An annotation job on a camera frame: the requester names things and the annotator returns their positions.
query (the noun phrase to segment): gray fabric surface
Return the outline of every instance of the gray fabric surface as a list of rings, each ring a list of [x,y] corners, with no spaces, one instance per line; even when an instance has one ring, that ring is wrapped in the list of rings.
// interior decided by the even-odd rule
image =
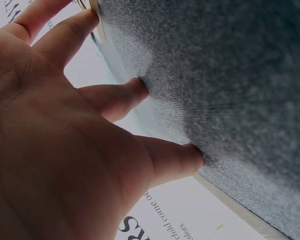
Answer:
[[[113,76],[149,89],[142,127],[194,143],[204,178],[300,240],[300,0],[99,4]]]

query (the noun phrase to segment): palm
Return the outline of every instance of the palm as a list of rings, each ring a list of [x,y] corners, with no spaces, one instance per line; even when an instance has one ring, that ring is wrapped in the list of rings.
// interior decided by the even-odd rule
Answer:
[[[0,196],[12,212],[6,224],[20,225],[0,236],[110,239],[143,192],[194,173],[202,161],[192,147],[112,124],[147,96],[140,80],[76,89],[66,79],[64,66],[96,24],[93,13],[66,20],[30,47],[45,21],[28,31],[25,22],[40,2],[0,29]]]

